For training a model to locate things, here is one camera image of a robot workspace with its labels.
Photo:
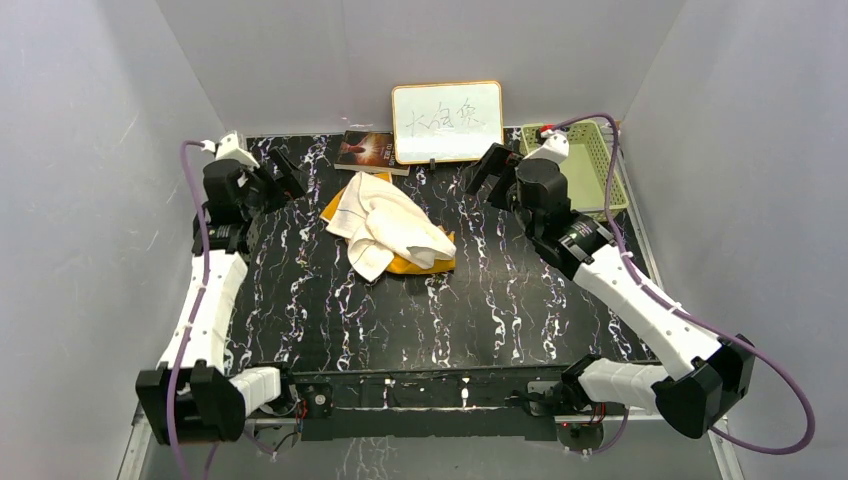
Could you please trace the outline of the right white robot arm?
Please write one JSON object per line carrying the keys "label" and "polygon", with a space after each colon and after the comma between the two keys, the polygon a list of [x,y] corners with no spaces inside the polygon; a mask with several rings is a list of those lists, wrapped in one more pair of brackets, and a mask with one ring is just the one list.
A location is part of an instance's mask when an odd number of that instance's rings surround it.
{"label": "right white robot arm", "polygon": [[568,180],[548,154],[564,140],[554,135],[543,155],[527,157],[492,144],[473,167],[465,191],[474,195],[488,177],[496,177],[488,203],[512,213],[541,259],[601,300],[659,362],[621,363],[589,354],[544,392],[517,396],[534,415],[587,414],[608,402],[638,407],[697,439],[745,396],[753,356],[741,347],[743,336],[711,334],[681,319],[680,308],[662,306],[646,294],[652,281],[628,273],[627,256],[613,234],[572,209]]}

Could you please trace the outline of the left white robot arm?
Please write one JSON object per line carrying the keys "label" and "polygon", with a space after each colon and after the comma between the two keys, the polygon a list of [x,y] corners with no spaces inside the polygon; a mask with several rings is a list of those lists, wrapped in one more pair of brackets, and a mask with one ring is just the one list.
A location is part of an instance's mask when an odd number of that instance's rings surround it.
{"label": "left white robot arm", "polygon": [[282,363],[262,362],[228,376],[224,350],[257,241],[253,223],[304,196],[307,177],[279,148],[269,153],[272,166],[262,166],[236,131],[197,145],[214,158],[200,184],[187,180],[196,207],[191,280],[168,347],[135,383],[161,445],[236,441],[255,411],[286,416],[299,400]]}

